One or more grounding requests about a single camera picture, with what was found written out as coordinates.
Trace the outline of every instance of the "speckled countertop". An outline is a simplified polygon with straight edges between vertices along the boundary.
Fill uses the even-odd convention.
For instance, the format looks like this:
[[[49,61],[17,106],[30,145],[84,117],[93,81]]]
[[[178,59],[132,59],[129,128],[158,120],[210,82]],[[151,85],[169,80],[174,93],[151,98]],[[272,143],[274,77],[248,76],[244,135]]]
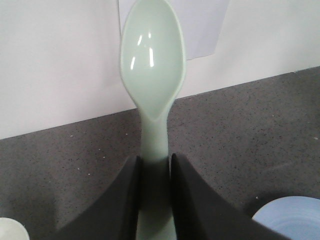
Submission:
[[[278,197],[320,198],[320,67],[178,99],[171,153],[252,215]],[[129,110],[0,140],[0,216],[44,237],[76,218],[139,154]]]

